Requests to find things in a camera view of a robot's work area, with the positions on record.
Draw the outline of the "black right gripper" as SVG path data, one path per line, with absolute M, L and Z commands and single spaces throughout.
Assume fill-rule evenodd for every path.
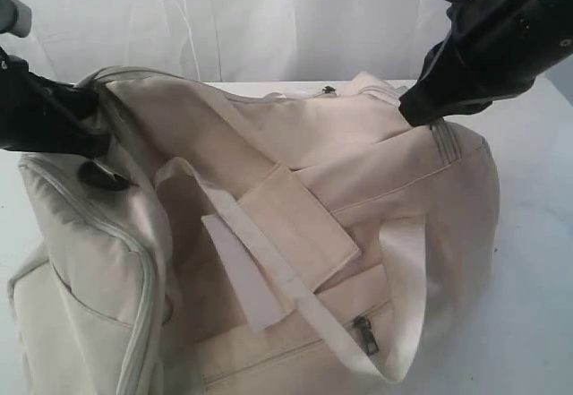
M 451 23 L 452 37 L 430 50 L 415 85 L 399 98 L 414 126 L 514 98 L 572 54 L 572 0 L 469 0 Z

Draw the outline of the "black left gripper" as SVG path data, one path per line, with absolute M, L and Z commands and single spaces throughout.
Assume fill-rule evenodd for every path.
M 110 133 L 87 124 L 98 111 L 96 91 L 30 73 L 26 61 L 1 49 L 1 149 L 104 155 Z

